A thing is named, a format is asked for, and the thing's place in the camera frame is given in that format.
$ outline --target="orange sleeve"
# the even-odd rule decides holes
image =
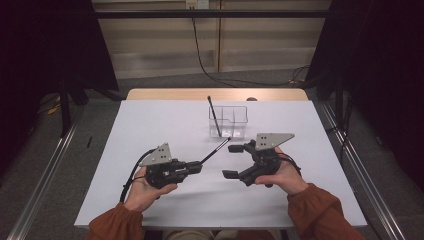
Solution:
[[[90,232],[86,240],[142,240],[144,238],[142,220],[141,213],[130,211],[122,203],[118,203],[115,208],[90,222]]]
[[[301,239],[365,239],[344,218],[340,200],[314,184],[287,198],[289,216]]]

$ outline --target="clear plastic container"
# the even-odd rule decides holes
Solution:
[[[244,138],[247,125],[247,107],[214,106],[216,119],[209,107],[209,136]]]

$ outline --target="power cord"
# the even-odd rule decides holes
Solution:
[[[237,86],[227,83],[226,81],[231,81],[231,82],[241,82],[241,83],[248,83],[248,84],[256,84],[256,85],[263,85],[263,86],[271,86],[271,87],[281,87],[287,84],[291,84],[291,83],[295,83],[295,79],[297,78],[297,76],[304,70],[309,68],[309,65],[303,66],[303,67],[299,67],[296,68],[293,71],[293,79],[283,82],[283,83],[263,83],[263,82],[253,82],[253,81],[246,81],[246,80],[240,80],[240,79],[231,79],[231,78],[216,78],[211,76],[209,73],[206,72],[204,66],[203,66],[203,62],[202,59],[200,57],[200,50],[199,50],[199,42],[197,39],[197,28],[196,28],[196,20],[194,18],[192,18],[192,23],[193,23],[193,30],[194,30],[194,39],[196,41],[196,49],[197,49],[197,58],[199,59],[199,64],[200,64],[200,68],[202,69],[203,73],[208,76],[211,80],[221,83],[221,84],[225,84],[227,86],[233,87],[233,88],[237,88]]]

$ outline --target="black cable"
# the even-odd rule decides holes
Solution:
[[[241,82],[241,83],[256,84],[256,85],[264,85],[264,86],[272,86],[272,87],[281,87],[281,86],[284,86],[284,85],[290,84],[290,83],[292,82],[292,80],[289,80],[289,81],[284,82],[284,83],[262,83],[262,82],[261,82],[261,83],[259,83],[259,82],[245,81],[245,80],[240,80],[240,79],[231,79],[231,78],[216,78],[216,77],[211,76],[210,74],[208,74],[208,73],[206,72],[205,68],[203,67],[202,59],[201,59],[201,57],[200,57],[199,43],[198,43],[198,40],[197,40],[196,20],[195,20],[194,18],[192,18],[192,23],[193,23],[193,30],[194,30],[194,38],[195,38],[195,41],[196,41],[197,58],[199,59],[200,68],[202,69],[203,73],[204,73],[206,76],[208,76],[211,80],[213,80],[213,81],[215,81],[215,82],[218,82],[218,83],[225,84],[225,85],[230,86],[230,87],[233,87],[233,88],[237,88],[237,87],[236,87],[236,86],[234,86],[234,85],[232,85],[232,84],[226,83],[225,81]],[[309,65],[306,65],[306,66],[303,66],[303,67],[299,67],[299,68],[297,68],[297,69],[303,69],[303,68],[305,68],[305,67],[309,67]]]
[[[141,156],[140,157],[140,159],[138,159],[138,161],[137,161],[137,163],[135,164],[135,166],[134,166],[134,168],[133,168],[133,170],[131,171],[131,174],[130,174],[130,177],[128,178],[128,180],[127,180],[127,183],[123,186],[124,187],[124,189],[122,190],[122,193],[121,193],[121,197],[120,197],[120,199],[119,199],[119,202],[124,202],[125,201],[125,196],[127,196],[127,192],[128,192],[128,189],[130,189],[130,186],[131,186],[131,184],[132,184],[132,182],[135,180],[135,179],[138,179],[138,178],[142,178],[142,177],[144,177],[144,176],[142,176],[142,177],[137,177],[137,178],[134,178],[133,179],[133,176],[134,176],[134,173],[135,173],[135,170],[137,170],[137,167],[138,167],[138,164],[140,164],[140,162],[147,156],[147,155],[149,155],[150,153],[152,153],[152,152],[154,152],[156,149],[150,149],[149,151],[147,151],[145,154],[143,154],[143,156]]]

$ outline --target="hand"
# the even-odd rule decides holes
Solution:
[[[279,147],[275,148],[279,154],[284,154]],[[256,184],[276,184],[288,195],[295,195],[305,190],[309,185],[297,173],[293,165],[286,161],[281,161],[280,168],[274,175],[259,176],[255,180]]]
[[[138,170],[134,178],[146,175],[146,167]],[[124,207],[130,211],[143,212],[148,209],[153,202],[160,196],[168,194],[177,189],[177,184],[168,184],[161,189],[150,186],[146,179],[139,178],[133,181],[130,193],[124,203]]]

